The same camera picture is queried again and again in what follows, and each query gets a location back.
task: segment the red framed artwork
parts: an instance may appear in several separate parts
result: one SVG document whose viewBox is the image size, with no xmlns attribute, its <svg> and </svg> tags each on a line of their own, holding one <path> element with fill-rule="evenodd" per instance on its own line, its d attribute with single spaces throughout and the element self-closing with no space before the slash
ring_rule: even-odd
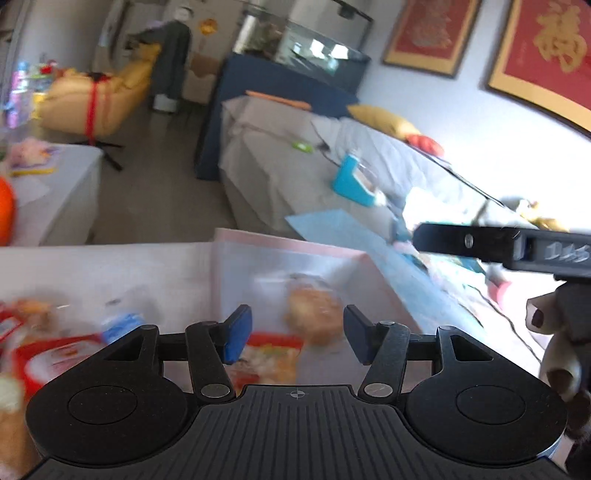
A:
<svg viewBox="0 0 591 480">
<path fill-rule="evenodd" d="M 591 131 L 586 0 L 514 0 L 489 86 Z"/>
<path fill-rule="evenodd" d="M 408 0 L 384 63 L 455 76 L 480 0 Z"/>
</svg>

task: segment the dark coat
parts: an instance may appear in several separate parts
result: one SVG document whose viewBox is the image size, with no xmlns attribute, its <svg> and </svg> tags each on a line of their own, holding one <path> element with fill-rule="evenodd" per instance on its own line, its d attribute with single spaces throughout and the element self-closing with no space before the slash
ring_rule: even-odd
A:
<svg viewBox="0 0 591 480">
<path fill-rule="evenodd" d="M 152 71 L 152 95 L 166 95 L 178 100 L 183 91 L 185 64 L 191 43 L 191 29 L 182 22 L 174 20 L 154 30 L 146 30 L 136 35 L 143 43 L 159 43 L 162 52 Z"/>
</svg>

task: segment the silver screw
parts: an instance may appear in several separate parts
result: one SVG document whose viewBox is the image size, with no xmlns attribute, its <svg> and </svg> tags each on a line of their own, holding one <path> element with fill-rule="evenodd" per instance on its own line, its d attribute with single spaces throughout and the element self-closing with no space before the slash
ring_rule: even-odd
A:
<svg viewBox="0 0 591 480">
<path fill-rule="evenodd" d="M 207 398 L 223 398 L 230 393 L 230 388 L 221 383 L 211 383 L 201 389 L 201 395 Z"/>
<path fill-rule="evenodd" d="M 386 398 L 394 393 L 394 389 L 385 383 L 370 383 L 363 389 L 367 395 L 375 398 Z"/>
</svg>

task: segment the gray floor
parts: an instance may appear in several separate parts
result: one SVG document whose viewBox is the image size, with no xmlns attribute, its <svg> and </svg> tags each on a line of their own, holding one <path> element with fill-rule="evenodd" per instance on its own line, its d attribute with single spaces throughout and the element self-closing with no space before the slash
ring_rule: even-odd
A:
<svg viewBox="0 0 591 480">
<path fill-rule="evenodd" d="M 220 183 L 193 173 L 202 113 L 177 116 L 140 106 L 111 138 L 109 148 L 124 170 L 102 164 L 100 211 L 94 244 L 203 242 L 216 228 L 236 228 Z M 44 132 L 52 141 L 74 141 Z"/>
</svg>

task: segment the light blue paper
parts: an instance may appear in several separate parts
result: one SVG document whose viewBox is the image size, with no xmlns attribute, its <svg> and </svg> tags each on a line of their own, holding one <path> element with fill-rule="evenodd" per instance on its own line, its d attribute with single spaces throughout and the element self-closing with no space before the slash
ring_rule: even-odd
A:
<svg viewBox="0 0 591 480">
<path fill-rule="evenodd" d="M 289 216 L 286 220 L 309 242 L 365 251 L 423 333 L 434 334 L 441 325 L 453 325 L 483 341 L 484 329 L 470 313 L 434 285 L 425 272 L 348 213 L 327 210 Z"/>
</svg>

